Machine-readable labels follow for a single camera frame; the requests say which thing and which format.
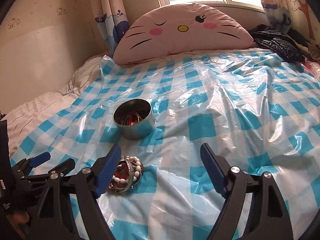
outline blue gripper pad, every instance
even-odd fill
[[[227,197],[228,190],[226,189],[224,175],[205,144],[200,147],[200,157],[216,192],[224,198]]]
[[[105,165],[103,166],[99,175],[96,177],[96,188],[94,190],[94,195],[96,198],[99,198],[101,194],[106,193],[109,188],[112,177],[115,174],[115,170],[121,159],[120,146],[116,145],[113,151],[108,153],[107,157],[108,159]]]
[[[38,155],[37,157],[34,157],[29,164],[30,168],[36,168],[39,165],[41,165],[42,163],[47,162],[48,160],[50,160],[51,155],[49,152],[44,152],[41,153],[40,155]]]

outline yellow nose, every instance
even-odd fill
[[[189,30],[188,26],[180,25],[180,26],[178,27],[178,31],[179,31],[179,32],[185,33],[187,30]]]

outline blue and white checkered tablecloth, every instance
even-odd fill
[[[140,158],[145,173],[130,193],[98,200],[116,239],[204,240],[224,202],[200,159],[207,142],[248,173],[271,171],[294,238],[307,228],[320,205],[320,83],[312,74],[262,49],[180,55],[130,69],[105,56],[100,68],[101,78],[69,108],[25,138],[12,164],[49,151],[51,160],[36,174],[69,157],[75,174],[119,142],[124,155]],[[156,118],[152,134],[139,141],[121,138],[112,121],[132,98],[149,101]],[[74,196],[72,203],[86,237]],[[245,212],[234,239],[244,225]]]

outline hello kitty print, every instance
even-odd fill
[[[113,56],[118,65],[193,50],[248,49],[253,39],[228,15],[202,4],[160,7],[140,17]]]

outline bed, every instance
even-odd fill
[[[320,83],[301,64],[266,49],[190,51],[140,63],[134,57],[125,62],[130,68],[116,64],[123,59],[116,52],[113,59],[88,60],[59,92],[5,117],[11,164],[48,151],[50,161],[34,174],[70,157],[75,174],[118,143],[124,155],[143,162],[144,175],[126,194],[98,199],[116,239],[202,240],[224,203],[200,159],[206,142],[249,174],[272,173],[298,239],[320,205]],[[112,120],[133,98],[147,100],[156,119],[153,132],[137,141],[122,138]],[[75,196],[72,206],[79,234],[88,239]],[[244,231],[249,206],[250,195],[233,239]]]

